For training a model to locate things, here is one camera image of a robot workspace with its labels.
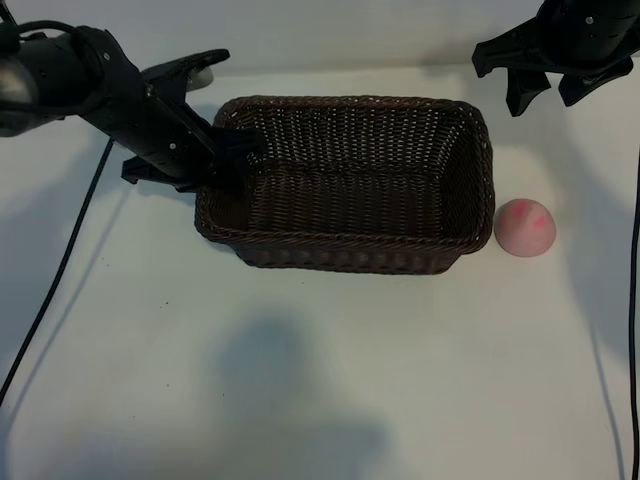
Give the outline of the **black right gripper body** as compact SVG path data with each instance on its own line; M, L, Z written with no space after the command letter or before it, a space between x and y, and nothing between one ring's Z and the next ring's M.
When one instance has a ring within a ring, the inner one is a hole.
M633 69L637 1L545 1L535 23L536 72L595 78Z

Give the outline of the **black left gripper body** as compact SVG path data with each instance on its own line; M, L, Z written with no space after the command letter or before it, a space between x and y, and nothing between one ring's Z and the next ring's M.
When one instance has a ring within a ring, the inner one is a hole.
M145 95L142 71L105 30L79 28L70 43L91 85L70 111L134 154L123 177L179 191L209 185L217 150L213 128L189 107L186 95Z

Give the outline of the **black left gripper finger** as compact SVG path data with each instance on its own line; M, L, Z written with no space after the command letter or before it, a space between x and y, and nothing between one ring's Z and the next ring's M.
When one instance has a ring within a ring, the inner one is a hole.
M213 128L217 148L209 185L226 193L243 193L248 157L266 148L264 135L255 129Z
M213 65L230 58L227 49L199 52L149 67L141 72L145 95L186 95L213 82Z

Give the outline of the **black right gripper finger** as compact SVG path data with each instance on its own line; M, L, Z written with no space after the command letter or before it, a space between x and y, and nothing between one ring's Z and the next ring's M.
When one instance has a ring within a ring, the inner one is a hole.
M522 115L540 93L550 88L544 72L508 69L506 104L511 116Z
M532 18L498 37L478 43L472 63L479 78L496 68L547 71L548 58L542 49L542 23Z

